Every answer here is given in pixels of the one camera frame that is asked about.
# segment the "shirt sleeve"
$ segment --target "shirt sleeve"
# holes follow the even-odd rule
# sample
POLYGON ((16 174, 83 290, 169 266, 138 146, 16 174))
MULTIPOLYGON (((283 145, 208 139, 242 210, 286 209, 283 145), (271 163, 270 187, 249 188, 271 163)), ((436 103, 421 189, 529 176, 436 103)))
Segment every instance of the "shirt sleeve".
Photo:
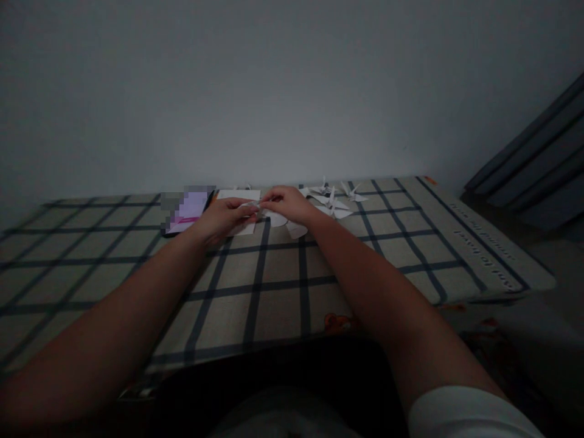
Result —
POLYGON ((408 416, 412 438, 542 438, 511 403, 480 389, 445 386, 414 402, 408 416))

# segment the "paper crane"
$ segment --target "paper crane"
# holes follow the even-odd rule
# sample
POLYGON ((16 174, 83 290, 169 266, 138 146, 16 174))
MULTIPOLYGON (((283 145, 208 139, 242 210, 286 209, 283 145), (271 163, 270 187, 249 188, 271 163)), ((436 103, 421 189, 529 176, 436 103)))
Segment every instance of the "paper crane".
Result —
POLYGON ((357 184, 353 190, 349 190, 347 188, 347 186, 345 186, 345 183, 342 181, 341 181, 341 185, 342 185, 343 191, 345 192, 345 194, 349 198, 349 201, 363 202, 363 201, 367 201, 369 199, 369 198, 366 198, 365 196, 361 196, 358 193, 355 193, 357 191, 357 187, 359 187, 361 184, 357 184))
POLYGON ((316 206, 316 208, 335 219, 343 219, 344 217, 353 214, 353 212, 349 211, 349 207, 335 199, 334 187, 330 191, 330 198, 327 198, 326 196, 313 196, 313 198, 324 206, 316 206))
POLYGON ((330 187, 326 185, 326 178, 322 177, 322 185, 320 187, 311 187, 310 190, 316 193, 320 193, 321 195, 328 195, 330 193, 330 187))

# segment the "table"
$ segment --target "table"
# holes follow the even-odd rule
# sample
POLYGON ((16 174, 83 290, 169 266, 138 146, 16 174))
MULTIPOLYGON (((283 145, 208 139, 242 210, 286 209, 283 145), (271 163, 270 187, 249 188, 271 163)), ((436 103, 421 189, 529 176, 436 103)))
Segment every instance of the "table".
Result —
MULTIPOLYGON (((443 311, 480 308, 484 316, 485 309, 555 286, 545 267, 431 179, 349 186, 359 183, 358 193, 369 200, 354 203, 339 194, 353 211, 340 223, 443 311)), ((5 232, 3 376, 23 367, 167 243, 160 228, 169 216, 164 208, 172 205, 161 203, 158 194, 59 200, 5 232)), ((314 238, 292 240, 286 227, 263 220, 252 235, 229 238, 207 253, 142 382, 152 385, 170 370, 357 325, 314 238)))

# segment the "curtain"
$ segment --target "curtain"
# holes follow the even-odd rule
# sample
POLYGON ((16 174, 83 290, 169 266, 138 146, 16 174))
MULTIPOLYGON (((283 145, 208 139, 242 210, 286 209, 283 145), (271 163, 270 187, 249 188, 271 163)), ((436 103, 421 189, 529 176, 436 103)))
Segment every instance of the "curtain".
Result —
POLYGON ((583 171, 584 74, 466 189, 542 230, 567 227, 579 235, 584 229, 583 171))

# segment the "person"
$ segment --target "person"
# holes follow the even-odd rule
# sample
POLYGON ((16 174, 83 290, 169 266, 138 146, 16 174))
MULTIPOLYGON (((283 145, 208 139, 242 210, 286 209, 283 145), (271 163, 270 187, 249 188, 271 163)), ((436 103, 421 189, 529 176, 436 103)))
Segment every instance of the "person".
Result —
MULTIPOLYGON (((233 227, 256 220, 258 209, 242 205, 248 201, 214 201, 188 230, 5 382, 0 394, 3 424, 34 429, 70 422, 114 401, 147 360, 206 248, 233 227)), ((260 207, 304 225, 314 236, 355 315, 383 348, 412 437, 542 436, 385 258, 294 187, 273 187, 260 207)), ((357 436, 340 418, 303 415, 279 402, 218 434, 357 436)))

